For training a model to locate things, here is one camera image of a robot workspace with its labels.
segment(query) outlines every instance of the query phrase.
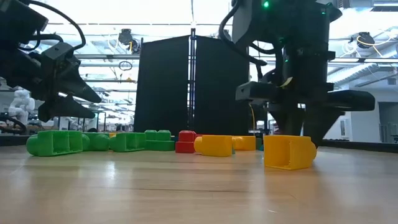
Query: yellow block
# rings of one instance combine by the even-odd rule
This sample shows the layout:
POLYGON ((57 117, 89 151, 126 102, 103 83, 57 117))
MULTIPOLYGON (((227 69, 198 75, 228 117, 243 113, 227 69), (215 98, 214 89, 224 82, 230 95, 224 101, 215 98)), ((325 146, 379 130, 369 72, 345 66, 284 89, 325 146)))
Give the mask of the yellow block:
POLYGON ((232 137, 234 149, 236 151, 255 151, 256 137, 255 136, 234 136, 232 137))
POLYGON ((232 136, 202 136, 197 137, 193 146, 195 151, 204 156, 232 156, 232 136))
POLYGON ((317 148, 306 136, 264 136, 264 165, 287 170, 309 168, 317 148))

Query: black panel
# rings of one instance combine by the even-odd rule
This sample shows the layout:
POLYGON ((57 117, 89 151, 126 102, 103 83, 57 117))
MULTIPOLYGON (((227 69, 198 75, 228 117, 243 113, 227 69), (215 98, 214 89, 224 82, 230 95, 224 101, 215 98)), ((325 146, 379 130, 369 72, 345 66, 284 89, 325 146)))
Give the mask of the black panel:
POLYGON ((248 103, 235 100, 236 87, 248 82, 249 62, 218 39, 197 37, 195 131, 245 135, 248 103))
POLYGON ((188 37, 144 43, 134 131, 187 129, 188 37))

